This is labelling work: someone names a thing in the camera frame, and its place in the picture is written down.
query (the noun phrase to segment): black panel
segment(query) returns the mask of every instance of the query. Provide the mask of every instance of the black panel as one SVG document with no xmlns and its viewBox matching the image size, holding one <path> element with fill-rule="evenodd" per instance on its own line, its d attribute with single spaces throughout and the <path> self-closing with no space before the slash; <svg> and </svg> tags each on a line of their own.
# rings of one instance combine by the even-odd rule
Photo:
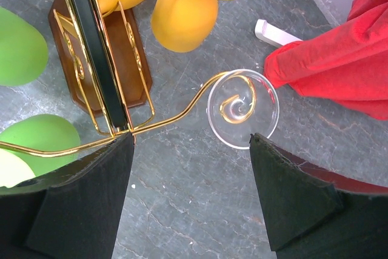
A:
<svg viewBox="0 0 388 259">
<path fill-rule="evenodd" d="M 102 36 L 99 33 L 91 0 L 72 1 L 80 29 L 85 37 L 86 50 L 89 53 L 91 65 L 101 86 L 108 116 L 115 127 L 126 127 L 127 118 L 121 99 L 116 91 L 109 59 L 105 54 L 107 48 L 105 48 Z"/>
</svg>

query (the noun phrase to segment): orange balloon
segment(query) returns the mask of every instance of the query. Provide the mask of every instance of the orange balloon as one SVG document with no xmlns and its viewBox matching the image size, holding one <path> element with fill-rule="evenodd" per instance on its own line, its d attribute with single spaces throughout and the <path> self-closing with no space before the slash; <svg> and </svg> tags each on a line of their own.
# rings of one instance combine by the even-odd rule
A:
<svg viewBox="0 0 388 259">
<path fill-rule="evenodd" d="M 217 14 L 217 0 L 157 0 L 151 28 L 163 47 L 185 53 L 196 49 L 206 39 Z"/>
</svg>

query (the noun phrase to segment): gold metal rod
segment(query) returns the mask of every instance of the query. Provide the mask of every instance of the gold metal rod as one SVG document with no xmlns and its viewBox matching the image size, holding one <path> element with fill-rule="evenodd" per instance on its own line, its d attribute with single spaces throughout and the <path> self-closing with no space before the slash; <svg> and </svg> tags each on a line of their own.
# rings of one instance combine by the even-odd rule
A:
<svg viewBox="0 0 388 259">
<path fill-rule="evenodd" d="M 151 110 L 151 117 L 147 121 L 137 125 L 136 127 L 133 127 L 131 125 L 130 129 L 131 129 L 131 131 L 133 131 L 134 129 L 137 129 L 139 127 L 145 126 L 146 124 L 150 123 L 153 120 L 153 118 L 155 117 L 155 107 L 153 106 L 151 95 L 150 95 L 150 91 L 148 90 L 146 79 L 145 79 L 144 74 L 143 74 L 143 66 L 141 64 L 139 50 L 138 50 L 138 48 L 136 46 L 135 36 L 133 34 L 133 30 L 132 30 L 131 24 L 127 21 L 124 9 L 123 9 L 122 4 L 121 4 L 120 1 L 118 2 L 118 7 L 120 8 L 121 17 L 124 20 L 124 25 L 125 25 L 125 30 L 127 32 L 127 37 L 128 37 L 129 43 L 130 43 L 130 45 L 132 47 L 132 52 L 133 52 L 133 54 L 135 56 L 135 59 L 136 59 L 136 66 L 138 67 L 141 83 L 143 85 L 144 92 L 145 92 L 145 95 L 147 97 L 148 104 L 149 104 L 150 110 Z"/>
<path fill-rule="evenodd" d="M 75 31 L 72 19 L 61 15 L 55 9 L 54 14 L 56 21 L 60 23 L 63 29 L 66 30 L 69 34 L 71 34 L 74 38 L 78 39 L 77 32 Z"/>
<path fill-rule="evenodd" d="M 78 153 L 82 150 L 87 150 L 91 149 L 94 147 L 99 147 L 99 146 L 104 146 L 106 144 L 109 144 L 113 142 L 117 137 L 116 136 L 110 136 L 109 138 L 105 138 L 102 140 L 94 141 L 88 144 L 80 145 L 78 147 L 74 147 L 71 149 L 66 149 L 66 150 L 60 150 L 60 151 L 40 151 L 36 149 L 31 149 L 28 147 L 23 147 L 20 145 L 15 145 L 15 144 L 10 144 L 10 143 L 5 143 L 5 142 L 0 142 L 0 148 L 4 150 L 11 150 L 14 152 L 18 153 L 26 153 L 32 156 L 38 156 L 38 157 L 44 157 L 44 158 L 53 158 L 53 157 L 61 157 L 61 156 L 66 156 L 66 155 L 71 155 L 74 153 Z"/>
<path fill-rule="evenodd" d="M 158 128 L 162 127 L 162 126 L 166 126 L 168 124 L 174 123 L 175 121 L 178 121 L 179 119 L 183 118 L 184 116 L 186 116 L 192 110 L 192 108 L 194 107 L 196 102 L 205 93 L 205 91 L 215 81 L 219 80 L 220 77 L 222 77 L 226 73 L 227 72 L 218 73 L 217 75 L 214 75 L 213 77 L 211 77 L 200 88 L 200 90 L 193 97 L 193 99 L 191 100 L 189 105 L 181 113 L 179 113 L 179 114 L 177 114 L 177 115 L 175 115 L 175 116 L 173 116 L 173 117 L 171 117 L 169 119 L 165 119 L 163 121 L 160 121 L 158 123 L 154 123 L 154 124 L 150 124 L 148 126 L 144 126 L 144 127 L 140 127 L 140 128 L 134 129 L 133 131 L 131 131 L 132 135 L 138 135 L 139 133 L 144 133 L 144 132 L 148 132 L 149 130 L 158 129 Z M 0 148 L 5 149 L 5 150 L 11 150 L 11 151 L 18 152 L 18 153 L 26 153 L 26 154 L 29 154 L 29 155 L 43 157 L 43 158 L 52 158 L 52 157 L 66 156 L 66 155 L 78 153 L 78 152 L 80 152 L 82 150 L 91 149 L 91 148 L 94 148 L 94 147 L 99 147 L 99 146 L 106 145 L 108 143 L 111 143 L 115 139 L 117 139 L 117 137 L 121 136 L 122 134 L 128 133 L 128 132 L 129 132 L 129 130 L 123 131 L 123 132 L 120 132 L 120 133 L 116 134 L 116 136 L 111 136 L 109 138 L 105 138 L 105 139 L 102 139 L 102 140 L 97 140 L 97 141 L 94 141 L 92 143 L 88 143 L 88 144 L 85 144 L 85 145 L 81 145 L 81 146 L 74 147 L 74 148 L 71 148 L 71 149 L 60 150 L 60 151 L 52 151 L 52 152 L 41 151 L 41 150 L 36 150 L 36 149 L 32 149 L 32 148 L 28 148 L 28 147 L 23 147 L 23 146 L 19 146 L 19 145 L 16 145 L 16 144 L 5 143 L 5 142 L 0 142 Z"/>
<path fill-rule="evenodd" d="M 201 87 L 201 89 L 197 92 L 197 94 L 193 97 L 193 99 L 191 100 L 191 102 L 189 103 L 189 105 L 182 111 L 180 112 L 179 114 L 171 117 L 171 118 L 168 118 L 168 119 L 165 119 L 163 121 L 160 121 L 160 122 L 157 122 L 157 123 L 154 123 L 154 124 L 150 124 L 148 126 L 144 126 L 144 127 L 139 127 L 137 129 L 134 129 L 132 132 L 132 135 L 138 135 L 140 133 L 144 133 L 144 132 L 148 132 L 149 130 L 155 130 L 159 127 L 162 127 L 162 126 L 166 126 L 168 124 L 171 124 L 171 123 L 174 123 L 175 121 L 178 121 L 180 120 L 181 118 L 183 118 L 184 116 L 186 116 L 191 110 L 192 108 L 194 107 L 194 105 L 196 104 L 196 102 L 200 99 L 200 97 L 205 93 L 205 91 L 217 80 L 219 80 L 222 76 L 224 76 L 226 73 L 228 72 L 221 72 L 221 73 L 218 73 L 216 75 L 214 75 L 213 77 L 211 77 L 208 81 L 206 81 L 206 83 Z"/>
</svg>

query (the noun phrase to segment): white plastic piece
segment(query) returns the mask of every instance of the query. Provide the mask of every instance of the white plastic piece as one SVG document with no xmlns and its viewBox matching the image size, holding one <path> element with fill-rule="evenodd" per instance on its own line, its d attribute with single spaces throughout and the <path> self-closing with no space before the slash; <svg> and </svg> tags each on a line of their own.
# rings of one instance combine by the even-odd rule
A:
<svg viewBox="0 0 388 259">
<path fill-rule="evenodd" d="M 274 27 L 264 19 L 259 19 L 257 21 L 255 35 L 258 39 L 270 45 L 274 45 L 275 47 L 281 47 L 295 41 L 302 41 L 296 36 Z"/>
</svg>

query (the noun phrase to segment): gold wire stand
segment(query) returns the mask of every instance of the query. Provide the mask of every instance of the gold wire stand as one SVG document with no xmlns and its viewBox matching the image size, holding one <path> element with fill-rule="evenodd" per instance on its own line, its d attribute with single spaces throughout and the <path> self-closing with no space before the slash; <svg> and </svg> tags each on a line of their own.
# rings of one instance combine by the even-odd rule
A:
<svg viewBox="0 0 388 259">
<path fill-rule="evenodd" d="M 200 97 L 202 97 L 202 95 L 205 93 L 205 91 L 213 83 L 215 83 L 217 80 L 219 80 L 221 77 L 223 77 L 225 74 L 228 73 L 228 72 L 218 73 L 218 74 L 214 75 L 213 77 L 211 77 L 208 81 L 206 81 L 204 83 L 204 85 L 200 88 L 200 90 L 197 92 L 197 94 L 193 97 L 191 102 L 189 102 L 189 105 L 182 112 L 180 112 L 179 114 L 177 114 L 177 115 L 175 115 L 175 116 L 173 116 L 171 118 L 165 119 L 163 121 L 159 121 L 157 123 L 150 124 L 152 119 L 155 117 L 155 108 L 153 106 L 153 103 L 152 103 L 152 100 L 151 100 L 151 97 L 150 97 L 150 92 L 149 92 L 149 90 L 147 88 L 146 80 L 145 80 L 145 77 L 143 75 L 142 64 L 141 64 L 138 48 L 136 46 L 135 37 L 133 35 L 133 31 L 132 31 L 130 23 L 126 20 L 122 4 L 120 2 L 118 2 L 117 6 L 115 8 L 111 9 L 109 12 L 107 12 L 107 13 L 102 15 L 101 12 L 99 11 L 98 5 L 96 5 L 96 3 L 97 3 L 96 0 L 92 0 L 93 4 L 95 5 L 95 10 L 98 12 L 96 14 L 96 18 L 98 19 L 100 25 L 102 26 L 101 34 L 102 34 L 102 36 L 104 38 L 104 41 L 107 44 L 107 47 L 109 48 L 108 52 L 106 52 L 106 53 L 108 54 L 110 59 L 112 59 L 111 66 L 112 66 L 112 71 L 113 71 L 114 79 L 116 81 L 116 87 L 117 87 L 116 89 L 117 89 L 117 91 L 118 91 L 118 93 L 120 95 L 120 98 L 121 98 L 121 101 L 122 101 L 123 105 L 125 105 L 126 115 L 127 115 L 128 121 L 129 121 L 129 124 L 128 124 L 128 128 L 129 129 L 126 129 L 126 130 L 115 129 L 111 125 L 111 122 L 110 122 L 110 120 L 109 120 L 109 118 L 107 116 L 107 111 L 106 111 L 106 107 L 105 107 L 105 104 L 104 104 L 104 100 L 103 100 L 102 95 L 101 95 L 101 90 L 100 90 L 100 88 L 98 86 L 97 80 L 95 79 L 95 74 L 93 73 L 93 69 L 92 69 L 92 67 L 90 65 L 90 60 L 89 60 L 88 54 L 87 54 L 86 49 L 85 49 L 84 40 L 82 38 L 80 29 L 79 29 L 79 25 L 78 25 L 78 23 L 76 21 L 76 18 L 75 18 L 73 4 L 72 4 L 72 2 L 70 0 L 65 0 L 65 1 L 66 1 L 66 4 L 67 4 L 67 7 L 69 9 L 69 13 L 70 13 L 71 18 L 66 18 L 65 16 L 59 14 L 55 10 L 54 10 L 54 16 L 55 16 L 56 22 L 58 24 L 58 27 L 59 27 L 59 29 L 61 31 L 61 35 L 64 38 L 65 43 L 67 44 L 68 50 L 70 52 L 70 55 L 73 58 L 74 72 L 75 72 L 75 75 L 76 75 L 76 80 L 77 80 L 77 83 L 78 83 L 78 87 L 79 87 L 81 95 L 84 98 L 84 101 L 86 103 L 87 110 L 88 110 L 88 112 L 90 114 L 90 117 L 92 119 L 93 125 L 94 125 L 95 129 L 101 135 L 107 135 L 109 137 L 103 138 L 101 140 L 97 140 L 97 141 L 94 141 L 94 142 L 91 142 L 91 143 L 88 143 L 88 144 L 83 144 L 83 145 L 80 145 L 78 147 L 73 147 L 73 148 L 70 148 L 70 149 L 59 150 L 59 151 L 52 151 L 52 152 L 36 150 L 36 149 L 32 149 L 32 148 L 28 148 L 28 147 L 23 147 L 23 146 L 16 145 L 16 144 L 10 144 L 10 143 L 6 143 L 6 142 L 0 142 L 0 148 L 2 148 L 2 149 L 11 150 L 11 151 L 14 151 L 14 152 L 19 152 L 19 153 L 26 153 L 26 154 L 29 154 L 29 155 L 32 155 L 32 156 L 39 156 L 39 157 L 43 157 L 43 158 L 51 158 L 51 157 L 59 157 L 59 156 L 71 155 L 71 154 L 78 153 L 78 152 L 83 151 L 83 150 L 87 150 L 87 149 L 91 149 L 91 148 L 99 147 L 99 146 L 104 146 L 106 144 L 109 144 L 109 143 L 113 142 L 119 136 L 121 136 L 121 135 L 123 135 L 125 133 L 129 133 L 129 132 L 134 137 L 136 137 L 136 135 L 138 135 L 140 133 L 148 132 L 149 130 L 158 129 L 160 127 L 163 127 L 163 126 L 166 126 L 168 124 L 174 123 L 175 121 L 178 121 L 181 118 L 185 117 L 193 109 L 194 105 L 200 99 Z M 104 24 L 103 24 L 104 23 L 104 20 L 103 20 L 104 17 L 108 16 L 113 11 L 115 11 L 117 9 L 117 7 L 119 7 L 119 9 L 120 9 L 120 12 L 121 12 L 121 15 L 122 15 L 122 20 L 124 21 L 124 24 L 125 24 L 125 29 L 127 31 L 127 36 L 128 36 L 130 45 L 132 47 L 133 53 L 134 53 L 135 58 L 136 58 L 136 65 L 137 65 L 138 70 L 139 70 L 141 81 L 142 81 L 142 84 L 143 84 L 143 87 L 144 87 L 144 90 L 145 90 L 145 94 L 146 94 L 147 100 L 149 102 L 150 111 L 151 111 L 151 117 L 147 121 L 144 121 L 143 123 L 141 123 L 141 124 L 139 124 L 137 126 L 133 126 L 131 118 L 130 118 L 130 115 L 129 115 L 129 111 L 128 111 L 127 106 L 125 104 L 125 98 L 124 98 L 123 90 L 122 90 L 121 83 L 120 83 L 120 80 L 119 80 L 119 77 L 118 77 L 118 74 L 117 74 L 117 69 L 115 67 L 115 62 L 114 62 L 114 60 L 112 58 L 112 51 L 110 50 L 109 39 L 107 37 L 107 32 L 106 32 L 106 29 L 105 29 Z M 100 129 L 100 127 L 99 127 L 99 125 L 98 125 L 98 123 L 96 121 L 96 118 L 95 118 L 95 116 L 94 116 L 94 114 L 92 112 L 92 109 L 90 107 L 90 104 L 89 104 L 89 102 L 88 102 L 88 100 L 86 98 L 85 91 L 84 91 L 84 89 L 82 87 L 82 83 L 81 83 L 81 80 L 83 80 L 84 77 L 85 77 L 85 75 L 84 75 L 84 66 L 81 64 L 80 58 L 75 54 L 75 52 L 73 50 L 73 46 L 72 46 L 72 43 L 70 41 L 69 34 L 71 34 L 72 36 L 74 36 L 75 38 L 77 38 L 80 41 L 82 52 L 83 52 L 83 54 L 85 56 L 85 60 L 86 60 L 87 70 L 89 70 L 90 76 L 92 77 L 93 88 L 94 88 L 94 90 L 96 92 L 96 95 L 98 97 L 98 102 L 99 102 L 99 104 L 100 104 L 100 106 L 102 108 L 102 113 L 103 113 L 103 115 L 105 117 L 105 121 L 106 121 L 106 123 L 108 125 L 109 132 L 103 132 Z M 233 95 L 230 98 L 227 98 L 221 104 L 219 110 L 221 112 L 221 115 L 224 117 L 224 119 L 227 122 L 232 123 L 232 124 L 238 124 L 238 123 L 242 123 L 245 120 L 247 120 L 251 116 L 251 114 L 253 113 L 254 108 L 255 108 L 255 104 L 256 104 L 256 92 L 255 92 L 255 88 L 254 88 L 252 82 L 248 78 L 246 78 L 244 76 L 239 76 L 239 75 L 233 76 L 233 77 L 240 77 L 240 78 L 242 78 L 247 83 L 247 85 L 249 86 L 251 94 L 252 94 L 252 103 L 250 104 L 250 109 L 247 112 L 247 114 L 244 117 L 242 117 L 241 119 L 230 119 L 230 118 L 228 118 L 227 115 L 224 113 L 225 106 L 227 106 L 228 104 L 233 102 L 233 100 L 236 100 L 237 98 L 239 98 L 239 95 Z"/>
</svg>

